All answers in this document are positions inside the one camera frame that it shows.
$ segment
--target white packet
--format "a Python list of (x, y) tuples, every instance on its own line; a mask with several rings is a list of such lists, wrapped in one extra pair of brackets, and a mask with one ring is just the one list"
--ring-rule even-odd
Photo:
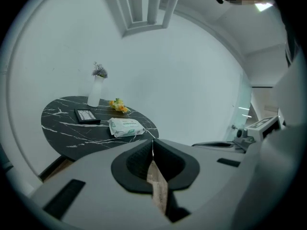
[(108, 122), (111, 135), (116, 138), (142, 135), (145, 132), (145, 128), (135, 119), (111, 118)]

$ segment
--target gray panel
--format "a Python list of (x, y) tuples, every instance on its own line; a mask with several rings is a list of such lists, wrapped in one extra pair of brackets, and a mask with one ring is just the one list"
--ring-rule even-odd
[(236, 173), (228, 180), (225, 186), (217, 192), (206, 204), (190, 216), (182, 219), (174, 226), (177, 230), (225, 230), (230, 229), (237, 204), (245, 192), (255, 166), (259, 159), (261, 143), (254, 143), (247, 150)]
[(50, 229), (57, 230), (80, 230), (80, 228), (73, 227), (69, 224), (61, 222), (37, 206), (31, 199), (24, 196), (22, 193), (17, 192), (17, 196), (24, 203), (24, 205), (35, 215), (35, 217), (40, 220), (45, 226)]
[(190, 212), (194, 212), (203, 206), (237, 172), (238, 168), (218, 163), (217, 160), (225, 158), (241, 162), (245, 156), (241, 153), (190, 147), (169, 140), (160, 140), (193, 156), (200, 164), (201, 171), (193, 184), (186, 190), (174, 192), (178, 206), (184, 207)]
[(263, 141), (255, 173), (236, 210), (233, 229), (250, 228), (276, 206), (301, 162), (306, 134), (305, 126), (294, 127)]
[(137, 141), (96, 152), (76, 161), (43, 184), (32, 196), (43, 207), (68, 181), (86, 182), (62, 221), (87, 229), (153, 229), (170, 224), (154, 205), (151, 195), (130, 193), (111, 173), (111, 163), (119, 154), (143, 143)]

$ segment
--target white wall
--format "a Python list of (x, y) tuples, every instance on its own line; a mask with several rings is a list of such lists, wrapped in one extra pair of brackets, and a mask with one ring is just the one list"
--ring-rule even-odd
[(286, 42), (284, 23), (274, 6), (259, 12), (253, 4), (234, 5), (216, 23), (239, 42), (244, 54)]
[(102, 98), (122, 98), (161, 138), (191, 145), (225, 135), (242, 68), (209, 33), (174, 15), (168, 29), (122, 39), (104, 0), (46, 0), (17, 42), (8, 92), (16, 136), (36, 173), (59, 156), (41, 129), (43, 109), (87, 95), (94, 61), (109, 72)]
[(250, 54), (243, 65), (252, 86), (274, 86), (287, 72), (285, 46), (279, 45)]
[(278, 108), (272, 95), (272, 88), (253, 88), (252, 96), (252, 105), (259, 120), (277, 115), (277, 112), (265, 110), (265, 106)]
[(248, 118), (248, 119), (246, 120), (246, 123), (245, 123), (244, 127), (246, 128), (246, 127), (248, 127), (248, 126), (251, 126), (252, 124), (254, 124), (254, 123), (256, 123), (256, 122), (257, 122), (257, 119), (255, 119), (255, 118)]
[[(166, 3), (162, 3), (160, 8), (165, 10)], [(196, 12), (195, 10), (183, 6), (179, 3), (176, 5), (174, 14), (193, 22), (203, 30), (209, 32), (221, 44), (223, 44), (228, 49), (228, 51), (232, 53), (240, 65), (243, 65), (245, 57), (242, 54), (241, 46), (223, 27), (217, 24), (209, 24), (207, 19), (201, 13)]]
[(10, 60), (14, 45), (29, 16), (42, 1), (30, 0), (23, 7), (9, 28), (0, 48), (0, 141), (3, 150), (15, 169), (15, 173), (11, 175), (11, 179), (18, 185), (26, 184), (27, 190), (38, 188), (42, 182), (35, 175), (29, 161), (25, 159), (23, 151), (20, 149), (20, 143), (16, 140), (14, 126), (12, 126), (10, 120), (10, 108), (7, 106), (7, 98), (9, 97), (7, 82), (9, 81)]

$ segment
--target black marble table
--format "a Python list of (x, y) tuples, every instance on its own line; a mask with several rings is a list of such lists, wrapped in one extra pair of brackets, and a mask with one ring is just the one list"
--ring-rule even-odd
[[(156, 126), (147, 117), (131, 108), (131, 112), (125, 114), (117, 112), (108, 103), (109, 101), (100, 100), (98, 107), (90, 107), (87, 105), (87, 97), (84, 96), (69, 96), (52, 101), (45, 107), (41, 117), (47, 141), (59, 154), (76, 161), (93, 152), (159, 137)], [(75, 108), (92, 109), (94, 115), (101, 119), (100, 124), (79, 124)], [(112, 117), (136, 119), (146, 132), (138, 136), (115, 138), (110, 133), (108, 123)]]

